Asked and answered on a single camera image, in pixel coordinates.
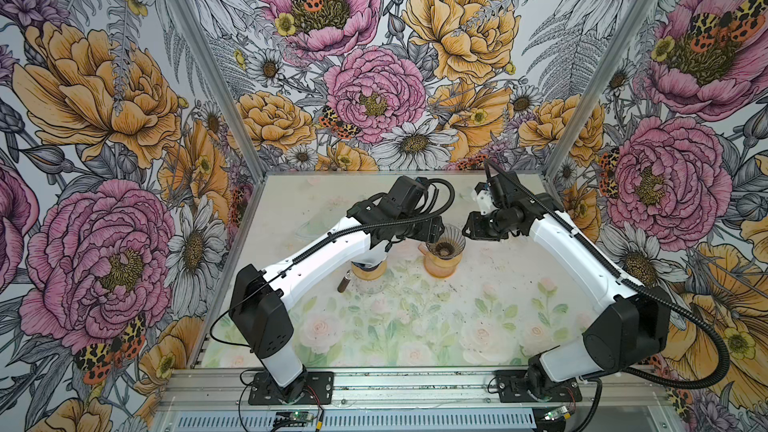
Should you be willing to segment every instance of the black mounting plate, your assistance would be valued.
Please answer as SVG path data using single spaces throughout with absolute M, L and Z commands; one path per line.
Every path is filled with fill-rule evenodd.
M 250 388 L 248 396 L 248 405 L 286 405 L 281 399 L 281 394 L 277 389 L 269 372 L 259 372 L 254 376 L 254 385 Z M 306 385 L 312 387 L 317 393 L 317 398 L 321 405 L 331 403 L 333 395 L 333 372 L 306 372 Z M 298 399 L 291 405 L 312 405 L 317 407 L 317 402 L 311 394 L 306 391 L 301 393 Z
M 502 404 L 512 403 L 531 403 L 536 402 L 545 404 L 549 402 L 580 402 L 581 391 L 578 388 L 576 380 L 563 382 L 549 394 L 550 399 L 536 398 L 528 392 L 528 383 L 525 379 L 526 370 L 496 370 L 496 387 L 498 390 L 498 399 Z

